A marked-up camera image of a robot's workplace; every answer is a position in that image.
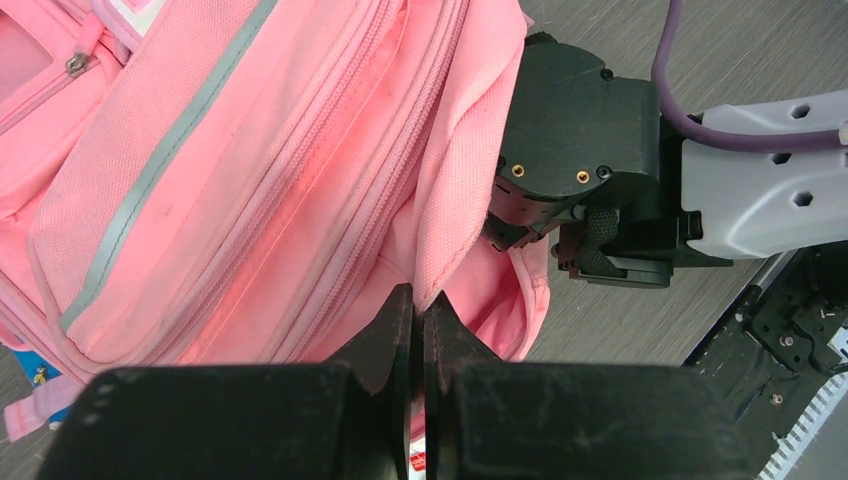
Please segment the clear plastic stationery pack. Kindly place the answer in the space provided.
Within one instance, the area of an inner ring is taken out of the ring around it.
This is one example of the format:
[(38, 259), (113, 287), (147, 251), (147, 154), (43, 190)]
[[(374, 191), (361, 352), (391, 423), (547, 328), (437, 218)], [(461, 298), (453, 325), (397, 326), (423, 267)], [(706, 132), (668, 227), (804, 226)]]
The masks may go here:
[(410, 480), (426, 479), (426, 453), (424, 451), (411, 454), (408, 473)]

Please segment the dark blue activity booklet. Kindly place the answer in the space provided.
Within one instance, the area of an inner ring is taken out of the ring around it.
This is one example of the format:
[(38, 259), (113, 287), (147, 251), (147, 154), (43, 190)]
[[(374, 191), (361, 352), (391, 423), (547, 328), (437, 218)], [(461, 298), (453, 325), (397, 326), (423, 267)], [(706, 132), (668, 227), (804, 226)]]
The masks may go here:
[[(12, 354), (33, 388), (38, 388), (47, 381), (61, 376), (58, 369), (32, 350), (13, 350)], [(57, 430), (66, 416), (67, 409), (58, 411), (48, 419), (47, 426), (50, 430)]]

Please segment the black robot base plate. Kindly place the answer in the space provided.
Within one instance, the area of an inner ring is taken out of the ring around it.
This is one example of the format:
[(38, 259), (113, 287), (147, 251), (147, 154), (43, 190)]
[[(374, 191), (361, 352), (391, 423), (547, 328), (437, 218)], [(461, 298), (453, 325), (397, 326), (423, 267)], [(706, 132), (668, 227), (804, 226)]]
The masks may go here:
[(721, 391), (757, 468), (795, 445), (792, 427), (820, 389), (847, 374), (847, 244), (764, 262), (684, 364)]

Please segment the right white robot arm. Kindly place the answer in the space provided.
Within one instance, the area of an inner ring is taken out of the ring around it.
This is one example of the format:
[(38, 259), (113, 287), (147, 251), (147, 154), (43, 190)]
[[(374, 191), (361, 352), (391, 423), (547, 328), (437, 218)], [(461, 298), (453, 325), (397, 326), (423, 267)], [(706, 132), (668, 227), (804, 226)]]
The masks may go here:
[(484, 236), (501, 252), (557, 231), (574, 279), (665, 288), (677, 268), (729, 266), (843, 241), (847, 149), (702, 145), (660, 112), (649, 81), (530, 36)]

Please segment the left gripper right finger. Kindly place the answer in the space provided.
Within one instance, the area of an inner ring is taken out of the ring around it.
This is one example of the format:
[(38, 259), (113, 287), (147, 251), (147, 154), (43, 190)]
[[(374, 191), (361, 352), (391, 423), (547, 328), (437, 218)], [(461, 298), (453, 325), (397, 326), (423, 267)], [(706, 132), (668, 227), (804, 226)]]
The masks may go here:
[(422, 355), (426, 477), (438, 479), (439, 448), (458, 426), (448, 405), (452, 380), (469, 362), (499, 357), (462, 323), (444, 292), (422, 314)]

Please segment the pink student backpack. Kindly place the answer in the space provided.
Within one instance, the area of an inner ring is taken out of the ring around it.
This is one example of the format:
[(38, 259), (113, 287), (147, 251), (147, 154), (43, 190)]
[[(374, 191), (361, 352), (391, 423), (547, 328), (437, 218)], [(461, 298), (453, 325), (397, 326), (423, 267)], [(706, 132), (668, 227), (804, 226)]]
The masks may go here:
[(17, 440), (97, 374), (329, 356), (410, 283), (508, 360), (547, 246), (482, 229), (529, 25), (516, 1), (1, 5), (1, 340), (42, 360)]

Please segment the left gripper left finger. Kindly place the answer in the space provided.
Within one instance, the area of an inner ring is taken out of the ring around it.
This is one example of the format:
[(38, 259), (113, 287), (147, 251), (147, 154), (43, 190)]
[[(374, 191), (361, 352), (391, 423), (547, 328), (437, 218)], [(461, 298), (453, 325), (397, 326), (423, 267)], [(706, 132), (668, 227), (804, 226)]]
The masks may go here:
[(406, 479), (412, 396), (412, 286), (399, 284), (359, 333), (330, 357), (347, 368), (335, 479)]

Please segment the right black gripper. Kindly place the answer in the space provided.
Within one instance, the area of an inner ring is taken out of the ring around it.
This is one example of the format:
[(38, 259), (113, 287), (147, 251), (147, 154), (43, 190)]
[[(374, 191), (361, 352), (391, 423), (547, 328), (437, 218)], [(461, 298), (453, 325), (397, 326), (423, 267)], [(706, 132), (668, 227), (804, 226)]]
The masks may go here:
[(557, 231), (573, 279), (662, 289), (678, 268), (721, 267), (698, 252), (701, 215), (681, 204), (683, 136), (656, 88), (596, 55), (527, 37), (483, 233), (501, 252)]

